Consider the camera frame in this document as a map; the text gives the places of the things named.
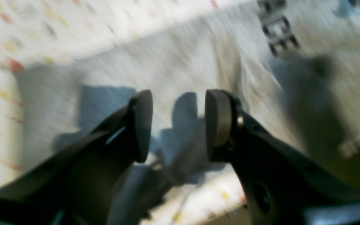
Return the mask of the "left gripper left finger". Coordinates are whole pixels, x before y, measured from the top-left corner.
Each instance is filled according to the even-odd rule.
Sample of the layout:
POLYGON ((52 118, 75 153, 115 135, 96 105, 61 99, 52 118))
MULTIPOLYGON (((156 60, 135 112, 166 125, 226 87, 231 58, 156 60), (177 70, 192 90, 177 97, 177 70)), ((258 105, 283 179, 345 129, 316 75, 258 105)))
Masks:
POLYGON ((14 225, 107 225, 116 184, 149 152, 150 90, 135 94, 90 134, 0 188, 0 221, 14 225))

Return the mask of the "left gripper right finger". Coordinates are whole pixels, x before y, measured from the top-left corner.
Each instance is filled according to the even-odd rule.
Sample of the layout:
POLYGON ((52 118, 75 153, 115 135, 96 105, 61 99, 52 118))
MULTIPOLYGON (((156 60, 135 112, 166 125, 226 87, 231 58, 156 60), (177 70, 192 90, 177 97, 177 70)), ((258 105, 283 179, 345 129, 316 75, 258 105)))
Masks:
POLYGON ((205 94, 211 162, 234 169, 254 225, 360 225, 360 191, 346 185, 247 114, 230 92, 205 94))

